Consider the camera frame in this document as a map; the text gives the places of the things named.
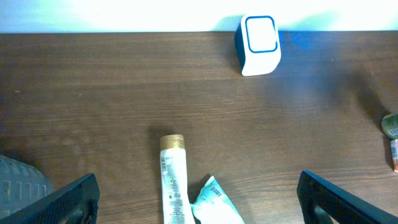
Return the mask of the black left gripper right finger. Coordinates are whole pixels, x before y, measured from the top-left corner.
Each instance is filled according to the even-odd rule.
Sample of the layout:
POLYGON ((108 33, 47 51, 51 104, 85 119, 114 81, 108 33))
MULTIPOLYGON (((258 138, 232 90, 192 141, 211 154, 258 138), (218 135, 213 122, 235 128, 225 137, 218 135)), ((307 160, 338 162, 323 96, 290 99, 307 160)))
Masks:
POLYGON ((305 223, 397 223, 396 216, 308 170, 300 175, 297 196, 305 223))

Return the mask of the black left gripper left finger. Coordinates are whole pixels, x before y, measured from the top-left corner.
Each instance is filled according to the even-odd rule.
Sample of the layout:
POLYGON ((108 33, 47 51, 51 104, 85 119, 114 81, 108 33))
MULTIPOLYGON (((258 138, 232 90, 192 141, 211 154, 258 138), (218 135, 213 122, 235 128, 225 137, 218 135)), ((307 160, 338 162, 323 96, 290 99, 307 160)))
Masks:
POLYGON ((1 220, 1 223, 95 224, 100 190, 93 173, 86 174, 33 204, 1 220))

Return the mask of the orange snack packet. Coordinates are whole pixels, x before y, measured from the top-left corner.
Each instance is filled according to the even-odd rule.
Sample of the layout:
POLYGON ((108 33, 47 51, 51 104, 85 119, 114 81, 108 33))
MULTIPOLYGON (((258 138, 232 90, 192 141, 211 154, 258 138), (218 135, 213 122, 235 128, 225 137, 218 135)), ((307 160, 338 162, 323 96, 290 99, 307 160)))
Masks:
POLYGON ((391 140, 391 154, 393 161, 393 170, 398 173, 398 139, 391 140))

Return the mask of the green lid jar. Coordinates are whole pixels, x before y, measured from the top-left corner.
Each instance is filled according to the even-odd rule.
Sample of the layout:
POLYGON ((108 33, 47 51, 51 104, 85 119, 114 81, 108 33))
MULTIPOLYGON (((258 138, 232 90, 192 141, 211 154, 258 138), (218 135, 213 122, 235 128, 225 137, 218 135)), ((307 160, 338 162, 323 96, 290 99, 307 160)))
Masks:
POLYGON ((386 115, 381 120, 381 128, 383 133, 391 139, 397 139, 398 137, 398 114, 392 113, 386 115))

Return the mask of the white tube brown cap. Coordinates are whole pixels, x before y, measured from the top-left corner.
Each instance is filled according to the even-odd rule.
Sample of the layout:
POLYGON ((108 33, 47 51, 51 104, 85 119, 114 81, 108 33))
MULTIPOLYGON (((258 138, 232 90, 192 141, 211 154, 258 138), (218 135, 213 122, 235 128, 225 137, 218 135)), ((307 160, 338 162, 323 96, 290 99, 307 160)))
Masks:
POLYGON ((194 224, 188 199, 185 141, 181 134, 160 138, 160 172, 164 224, 194 224))

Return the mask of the mint green tissue pack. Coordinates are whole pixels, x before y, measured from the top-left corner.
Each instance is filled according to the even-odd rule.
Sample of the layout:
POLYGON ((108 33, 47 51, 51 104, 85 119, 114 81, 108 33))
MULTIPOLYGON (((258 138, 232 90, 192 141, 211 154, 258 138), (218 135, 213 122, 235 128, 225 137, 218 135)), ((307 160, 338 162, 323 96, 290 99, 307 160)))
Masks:
POLYGON ((236 207, 211 175, 191 205, 193 216, 201 224, 244 224, 236 207))

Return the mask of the white barcode scanner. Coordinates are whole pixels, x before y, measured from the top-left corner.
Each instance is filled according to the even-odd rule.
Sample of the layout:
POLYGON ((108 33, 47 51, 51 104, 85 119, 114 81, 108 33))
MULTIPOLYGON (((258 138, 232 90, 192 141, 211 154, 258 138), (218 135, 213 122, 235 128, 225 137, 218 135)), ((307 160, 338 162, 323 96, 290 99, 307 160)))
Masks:
POLYGON ((281 60, 279 30, 270 15, 245 15, 234 36, 234 44, 245 77, 273 72, 281 60))

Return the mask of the grey plastic basket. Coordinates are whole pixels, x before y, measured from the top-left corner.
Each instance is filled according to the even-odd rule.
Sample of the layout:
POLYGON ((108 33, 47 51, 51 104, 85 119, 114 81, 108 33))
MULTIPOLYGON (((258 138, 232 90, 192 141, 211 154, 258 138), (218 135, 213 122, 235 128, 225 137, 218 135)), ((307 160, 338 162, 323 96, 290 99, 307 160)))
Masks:
POLYGON ((37 168, 1 155, 1 219, 53 192, 53 184, 37 168))

